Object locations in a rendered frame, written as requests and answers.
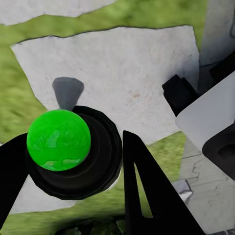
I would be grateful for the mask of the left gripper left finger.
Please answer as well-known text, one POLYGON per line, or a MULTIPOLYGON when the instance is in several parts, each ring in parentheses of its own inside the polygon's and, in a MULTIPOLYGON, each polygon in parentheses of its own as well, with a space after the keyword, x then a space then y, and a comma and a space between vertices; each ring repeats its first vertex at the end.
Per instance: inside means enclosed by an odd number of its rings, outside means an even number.
POLYGON ((0 230, 29 173, 25 152, 27 134, 0 145, 0 230))

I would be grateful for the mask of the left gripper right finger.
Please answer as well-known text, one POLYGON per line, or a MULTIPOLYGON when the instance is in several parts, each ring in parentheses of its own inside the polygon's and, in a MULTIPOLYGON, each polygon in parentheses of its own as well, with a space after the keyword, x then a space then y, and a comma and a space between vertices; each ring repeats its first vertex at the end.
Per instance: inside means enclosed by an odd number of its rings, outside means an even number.
POLYGON ((126 235, 205 235, 142 139, 123 131, 126 235), (142 216, 134 163, 153 218, 142 216))

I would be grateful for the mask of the insectifuge atomizer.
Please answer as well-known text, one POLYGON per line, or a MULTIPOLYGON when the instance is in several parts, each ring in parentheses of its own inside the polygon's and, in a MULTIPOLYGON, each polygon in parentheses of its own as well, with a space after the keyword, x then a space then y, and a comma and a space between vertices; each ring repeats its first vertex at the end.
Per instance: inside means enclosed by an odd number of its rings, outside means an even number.
POLYGON ((122 166, 118 129, 101 111, 76 106, 85 89, 76 78, 52 82, 59 109, 40 115, 26 139, 27 172, 36 186, 62 200, 83 200, 111 188, 122 166))

